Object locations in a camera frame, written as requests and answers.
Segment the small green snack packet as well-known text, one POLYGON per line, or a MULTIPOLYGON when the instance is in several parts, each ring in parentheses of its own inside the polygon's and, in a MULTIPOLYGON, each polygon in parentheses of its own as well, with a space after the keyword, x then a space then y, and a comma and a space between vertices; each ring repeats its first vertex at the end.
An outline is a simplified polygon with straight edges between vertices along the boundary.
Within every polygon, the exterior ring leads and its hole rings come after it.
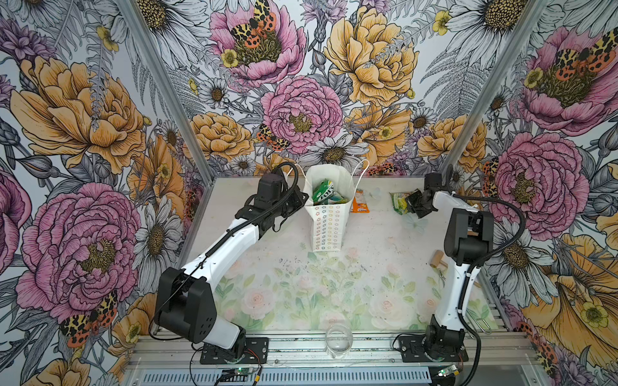
POLYGON ((405 215, 410 212, 408 197, 411 192, 391 192, 391 203, 394 211, 399 215, 405 215))

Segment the white printed paper bag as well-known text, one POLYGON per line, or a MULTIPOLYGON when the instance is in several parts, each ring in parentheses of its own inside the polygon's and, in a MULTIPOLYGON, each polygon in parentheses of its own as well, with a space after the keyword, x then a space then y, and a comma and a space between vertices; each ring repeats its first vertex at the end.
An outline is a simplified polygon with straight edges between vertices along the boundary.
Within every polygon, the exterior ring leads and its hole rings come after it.
POLYGON ((303 192, 309 195, 304 208, 312 220, 310 231, 312 251, 321 253, 341 250, 352 200, 369 165, 367 160, 363 160, 352 170, 333 164, 316 165, 307 170, 303 192), (349 202, 328 205, 324 201, 322 205, 315 205, 312 192, 324 179, 333 181, 335 192, 349 199, 349 202))

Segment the green Fox's candy packet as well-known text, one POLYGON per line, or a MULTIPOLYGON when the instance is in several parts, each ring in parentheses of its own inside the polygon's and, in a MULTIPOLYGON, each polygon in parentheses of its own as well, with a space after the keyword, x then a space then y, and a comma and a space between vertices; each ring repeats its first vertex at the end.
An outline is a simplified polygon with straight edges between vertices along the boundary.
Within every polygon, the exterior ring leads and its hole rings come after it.
POLYGON ((328 205, 347 204, 347 202, 349 202, 349 199, 345 198, 344 196, 342 196, 338 192, 335 192, 332 196, 330 196, 326 200, 326 204, 328 204, 328 205))

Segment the orange snack packet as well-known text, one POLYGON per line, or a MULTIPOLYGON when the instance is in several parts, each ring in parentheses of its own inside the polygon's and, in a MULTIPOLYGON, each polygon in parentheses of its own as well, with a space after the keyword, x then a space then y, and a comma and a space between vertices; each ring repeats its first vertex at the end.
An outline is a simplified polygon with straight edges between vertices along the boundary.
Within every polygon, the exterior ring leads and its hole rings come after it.
POLYGON ((355 196, 352 200, 351 212, 357 214, 370 213, 369 206, 365 199, 365 193, 362 189, 357 189, 355 191, 355 196))

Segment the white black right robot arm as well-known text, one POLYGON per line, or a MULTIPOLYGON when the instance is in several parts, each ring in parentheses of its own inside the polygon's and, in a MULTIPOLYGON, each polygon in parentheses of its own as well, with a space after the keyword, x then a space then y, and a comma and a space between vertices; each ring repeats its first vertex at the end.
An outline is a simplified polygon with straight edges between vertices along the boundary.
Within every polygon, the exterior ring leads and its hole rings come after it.
POLYGON ((425 175, 423 189, 406 201, 418 217, 441 216, 446 221, 442 251, 450 262, 445 294, 426 329, 423 350, 431 360, 466 360, 464 338, 470 326, 465 316, 481 259, 493 248, 494 217, 455 197, 440 173, 425 175))

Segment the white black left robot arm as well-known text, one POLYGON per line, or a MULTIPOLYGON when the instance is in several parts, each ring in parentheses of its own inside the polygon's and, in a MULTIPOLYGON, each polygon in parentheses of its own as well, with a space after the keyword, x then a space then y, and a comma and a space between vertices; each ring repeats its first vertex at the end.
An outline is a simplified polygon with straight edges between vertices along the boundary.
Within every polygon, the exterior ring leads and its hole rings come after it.
POLYGON ((229 269, 257 244, 280 218, 286 221, 304 207, 309 194, 299 186, 299 170, 290 167, 287 180, 282 167, 263 175, 257 192, 246 200, 223 234, 205 252, 180 269, 168 268, 159 278, 153 322, 194 344, 207 344, 242 356, 246 330, 220 315, 214 293, 229 269))

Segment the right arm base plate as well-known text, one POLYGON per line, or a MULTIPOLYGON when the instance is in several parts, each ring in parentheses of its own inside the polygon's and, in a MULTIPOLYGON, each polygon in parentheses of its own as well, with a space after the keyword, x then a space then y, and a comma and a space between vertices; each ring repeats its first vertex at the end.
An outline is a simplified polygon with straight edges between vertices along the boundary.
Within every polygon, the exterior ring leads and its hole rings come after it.
POLYGON ((468 352, 464 347, 427 344, 424 335, 398 335, 392 346, 400 353, 404 363, 464 363, 469 361, 468 352))

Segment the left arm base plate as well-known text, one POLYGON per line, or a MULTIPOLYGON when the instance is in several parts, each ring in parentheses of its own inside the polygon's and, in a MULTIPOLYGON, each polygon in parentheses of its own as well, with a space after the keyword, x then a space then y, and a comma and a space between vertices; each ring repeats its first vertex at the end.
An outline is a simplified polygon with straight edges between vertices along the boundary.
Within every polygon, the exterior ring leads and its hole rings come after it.
POLYGON ((244 338, 231 349, 205 344, 201 351, 202 365, 266 364, 270 340, 267 337, 244 338))

